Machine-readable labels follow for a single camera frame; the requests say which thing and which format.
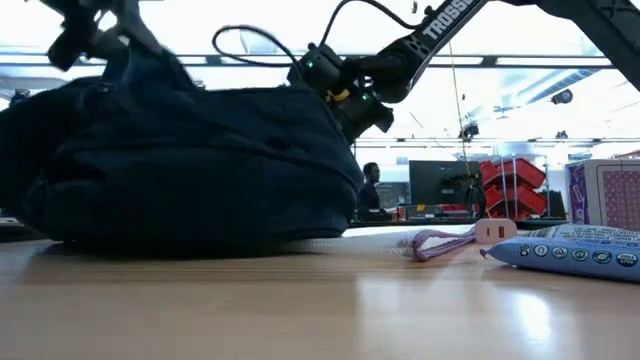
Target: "desk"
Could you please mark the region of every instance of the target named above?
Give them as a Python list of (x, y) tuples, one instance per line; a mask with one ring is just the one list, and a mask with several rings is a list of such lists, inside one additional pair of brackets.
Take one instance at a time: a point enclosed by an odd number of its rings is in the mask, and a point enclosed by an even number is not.
[(110, 262), (0, 245), (0, 359), (635, 359), (640, 287), (473, 245), (425, 264)]

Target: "dark blue backpack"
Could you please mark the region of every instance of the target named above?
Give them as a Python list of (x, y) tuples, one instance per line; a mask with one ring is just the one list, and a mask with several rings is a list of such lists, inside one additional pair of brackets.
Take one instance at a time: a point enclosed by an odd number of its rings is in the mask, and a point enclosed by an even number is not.
[(255, 248), (340, 236), (362, 175), (306, 87), (204, 91), (166, 52), (0, 113), (0, 207), (54, 240)]

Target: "ceiling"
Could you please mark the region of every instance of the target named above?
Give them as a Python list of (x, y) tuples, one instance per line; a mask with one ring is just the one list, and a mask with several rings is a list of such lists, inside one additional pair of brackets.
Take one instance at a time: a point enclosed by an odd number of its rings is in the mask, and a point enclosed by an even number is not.
[[(212, 54), (213, 32), (222, 25), (240, 23), (262, 27), (294, 51), (303, 52), (308, 42), (321, 37), (337, 2), (165, 0), (140, 6), (145, 22), (168, 48), (178, 54)], [(420, 20), (420, 12), (411, 13), (411, 0), (381, 2), (407, 22)], [(441, 1), (418, 2), (423, 8)], [(2, 3), (0, 54), (44, 54), (60, 32), (60, 16), (37, 1)], [(109, 25), (113, 19), (105, 21)], [(353, 3), (338, 16), (331, 34), (328, 43), (340, 53), (375, 53), (406, 30), (376, 9)], [(237, 33), (221, 40), (226, 51), (245, 51)], [(500, 2), (489, 3), (471, 20), (453, 39), (452, 50), (456, 55), (601, 55), (572, 22), (550, 17), (535, 7), (516, 8)], [(443, 55), (448, 54), (445, 47)], [(34, 78), (46, 84), (41, 87), (51, 87), (101, 70), (99, 66), (76, 67), (62, 73), (44, 64), (0, 66), (0, 88), (36, 88)], [(211, 89), (269, 87), (283, 83), (286, 77), (286, 70), (264, 68), (193, 67), (189, 72)], [(572, 138), (639, 136), (630, 129), (635, 128), (634, 119), (640, 112), (640, 93), (625, 82), (616, 70), (577, 69), (456, 69), (454, 81), (454, 70), (432, 68), (411, 95), (394, 106), (392, 130), (382, 134), (373, 128), (365, 136), (457, 137), (458, 112), (465, 122), (479, 124), (480, 137), (552, 138), (562, 130)], [(574, 93), (573, 102), (552, 105), (550, 96), (567, 87)]]

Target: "blue snack package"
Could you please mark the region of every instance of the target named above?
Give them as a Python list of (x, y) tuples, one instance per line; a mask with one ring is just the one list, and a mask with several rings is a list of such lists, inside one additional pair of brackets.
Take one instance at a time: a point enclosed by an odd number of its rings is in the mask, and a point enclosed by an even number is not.
[(617, 240), (616, 236), (606, 236), (607, 231), (600, 231), (611, 228), (598, 228), (599, 236), (587, 239), (518, 236), (480, 253), (523, 268), (640, 282), (640, 242), (634, 236)]

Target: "table surface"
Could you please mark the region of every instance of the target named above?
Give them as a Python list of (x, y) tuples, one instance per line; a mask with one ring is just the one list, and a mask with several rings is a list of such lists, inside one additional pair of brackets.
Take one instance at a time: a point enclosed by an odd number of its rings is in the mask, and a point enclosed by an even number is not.
[(108, 261), (0, 245), (0, 359), (635, 359), (640, 287), (529, 272), (468, 246)]

